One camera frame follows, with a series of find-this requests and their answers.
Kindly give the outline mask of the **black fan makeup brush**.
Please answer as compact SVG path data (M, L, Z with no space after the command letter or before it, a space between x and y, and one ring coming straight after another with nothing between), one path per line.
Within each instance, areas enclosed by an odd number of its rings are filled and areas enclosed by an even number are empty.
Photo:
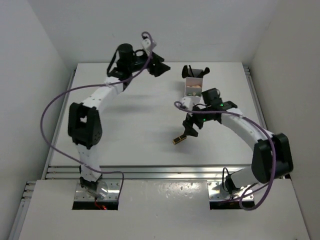
M183 66L182 72L181 72L181 77L182 77L183 79L192 78L192 77L190 77L189 65L184 65L184 66Z

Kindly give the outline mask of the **black gold lipstick case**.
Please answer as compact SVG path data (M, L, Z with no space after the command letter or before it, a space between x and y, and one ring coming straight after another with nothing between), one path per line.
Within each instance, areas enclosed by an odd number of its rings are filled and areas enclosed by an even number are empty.
M187 136L184 135L184 134L182 134L182 135L174 138L174 139L172 140L172 143L173 143L174 145L176 145L176 144L181 143L182 141L184 141L186 138L187 138Z

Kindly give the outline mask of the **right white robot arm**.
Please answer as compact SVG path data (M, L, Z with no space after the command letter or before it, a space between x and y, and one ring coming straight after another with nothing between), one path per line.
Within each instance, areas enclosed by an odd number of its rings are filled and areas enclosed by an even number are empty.
M274 178L289 174L294 166L288 137L272 133L245 117L232 101L223 101L220 91L212 88L202 92L203 103L185 96L175 106L185 111L181 138L197 137L204 123L217 121L232 130L252 150L251 165L232 174L222 182L224 190L233 194L241 187L257 183L267 184Z

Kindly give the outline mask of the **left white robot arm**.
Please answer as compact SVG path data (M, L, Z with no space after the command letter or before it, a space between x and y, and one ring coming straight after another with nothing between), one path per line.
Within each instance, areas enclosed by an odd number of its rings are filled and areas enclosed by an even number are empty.
M141 45L136 51L129 43L119 45L106 70L103 85L81 103L74 102L69 107L67 132L79 154L80 183L92 191L97 190L102 177L97 150L103 135L100 114L128 87L134 73L148 70L158 77L170 70L164 59L153 52L157 45L154 41L144 39Z

